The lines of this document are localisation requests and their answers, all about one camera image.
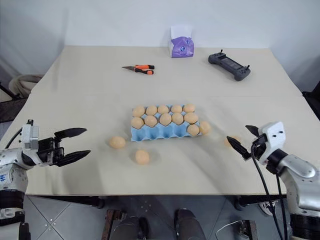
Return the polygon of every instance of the game controller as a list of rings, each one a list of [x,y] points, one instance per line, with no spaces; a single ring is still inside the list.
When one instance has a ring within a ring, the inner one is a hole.
[[[222,52],[222,49],[221,52],[211,54],[208,58],[208,61],[210,64],[220,65],[225,70],[232,73],[236,81],[243,80],[251,72],[251,70],[249,69],[250,65],[242,66],[241,64],[227,57],[226,54]]]

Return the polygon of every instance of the egg carton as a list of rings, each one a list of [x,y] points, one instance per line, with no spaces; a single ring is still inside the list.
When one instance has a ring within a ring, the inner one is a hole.
[[[169,110],[171,110],[172,105],[166,105]],[[183,138],[187,136],[191,136],[190,133],[187,132],[188,127],[191,125],[190,123],[184,121],[180,125],[175,124],[174,122],[171,122],[169,125],[164,126],[161,123],[159,123],[159,118],[161,114],[156,113],[154,117],[158,120],[158,123],[154,127],[150,127],[146,124],[144,124],[140,129],[136,129],[134,127],[131,127],[131,141],[133,142],[141,142],[143,140],[156,140],[156,139],[170,139],[170,138]],[[141,118],[145,120],[147,117],[146,114],[143,114]],[[194,123],[198,127],[200,126],[199,121]]]

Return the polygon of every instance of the brown egg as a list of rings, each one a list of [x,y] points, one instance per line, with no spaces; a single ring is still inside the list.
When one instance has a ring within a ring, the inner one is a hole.
[[[149,153],[145,150],[138,150],[135,153],[135,160],[139,165],[145,165],[150,162]]]
[[[158,111],[158,109],[157,109],[156,106],[148,106],[148,107],[146,108],[145,113],[146,113],[147,115],[153,116],[153,115],[155,115],[155,114],[157,113],[157,111]]]
[[[174,105],[171,107],[171,112],[173,113],[181,113],[182,112],[182,106],[180,105]]]
[[[147,126],[153,128],[158,123],[158,121],[154,116],[146,116],[144,119],[144,123]]]
[[[188,126],[187,130],[186,130],[188,133],[191,134],[191,136],[197,136],[198,133],[199,133],[199,127],[195,124],[191,124]]]
[[[169,108],[166,105],[161,105],[158,107],[158,113],[167,114],[169,113]]]
[[[135,109],[132,110],[132,116],[140,118],[143,114],[145,114],[145,107],[144,106],[137,106]]]
[[[188,112],[186,115],[184,115],[184,120],[190,124],[194,124],[196,121],[198,121],[198,116],[194,112]]]
[[[194,104],[186,104],[183,107],[183,111],[186,113],[193,113],[196,110],[196,106]]]
[[[161,115],[159,122],[163,125],[163,126],[167,126],[169,123],[171,123],[171,115],[169,113],[164,113]]]
[[[114,149],[122,149],[126,145],[126,140],[121,136],[113,136],[109,141],[109,145]]]
[[[144,125],[144,120],[140,117],[134,117],[131,120],[131,126],[134,127],[135,129],[140,129]]]
[[[174,114],[172,114],[172,122],[180,125],[184,122],[184,116],[182,116],[181,113],[175,112]]]
[[[241,138],[240,138],[239,136],[230,136],[230,137],[232,137],[232,138],[238,140],[239,142],[241,142]],[[231,145],[230,145],[227,137],[224,138],[224,141],[223,141],[223,142],[224,142],[224,145],[225,145],[226,147],[231,147]]]
[[[200,132],[205,135],[208,134],[211,131],[211,126],[207,121],[200,122]]]

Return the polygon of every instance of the black cable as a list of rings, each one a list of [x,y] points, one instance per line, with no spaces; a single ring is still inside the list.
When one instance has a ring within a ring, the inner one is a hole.
[[[276,218],[276,213],[275,213],[275,209],[274,209],[274,206],[272,205],[272,201],[271,201],[271,197],[270,197],[270,194],[269,194],[269,190],[268,190],[268,187],[267,187],[267,184],[266,184],[266,181],[265,181],[265,178],[260,170],[260,167],[257,163],[257,160],[256,160],[256,157],[255,157],[255,145],[253,144],[251,146],[251,157],[252,157],[252,160],[253,160],[253,163],[260,175],[260,178],[261,178],[261,181],[262,181],[262,184],[263,184],[263,187],[264,187],[264,190],[265,190],[265,193],[266,193],[266,196],[268,198],[268,202],[270,204],[270,208],[271,208],[271,212],[272,212],[272,216],[273,216],[273,220],[274,220],[274,224],[276,226],[276,229],[278,231],[278,234],[279,234],[279,237],[281,240],[283,240],[283,237],[282,237],[282,234],[281,234],[281,231],[280,231],[280,228],[279,228],[279,225],[278,225],[278,221],[277,221],[277,218]]]
[[[8,144],[5,146],[5,149],[8,149],[10,147],[10,145],[12,144],[12,142],[15,140],[15,138],[22,132],[22,128],[20,128],[15,135],[13,135],[13,137],[10,139],[10,141],[8,142]]]
[[[283,220],[283,231],[284,231],[284,240],[288,240],[287,219],[286,219],[284,199],[283,199],[282,192],[281,192],[279,175],[276,174],[275,177],[276,177],[276,183],[277,183],[277,185],[278,185],[278,191],[279,191],[279,197],[280,197],[280,203],[281,203],[282,220]]]

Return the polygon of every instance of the pliers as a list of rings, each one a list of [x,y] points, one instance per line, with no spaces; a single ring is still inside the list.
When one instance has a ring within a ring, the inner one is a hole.
[[[134,71],[136,73],[152,75],[152,74],[154,74],[154,71],[150,70],[150,69],[155,69],[155,66],[153,66],[153,65],[135,65],[135,66],[123,66],[123,68]]]

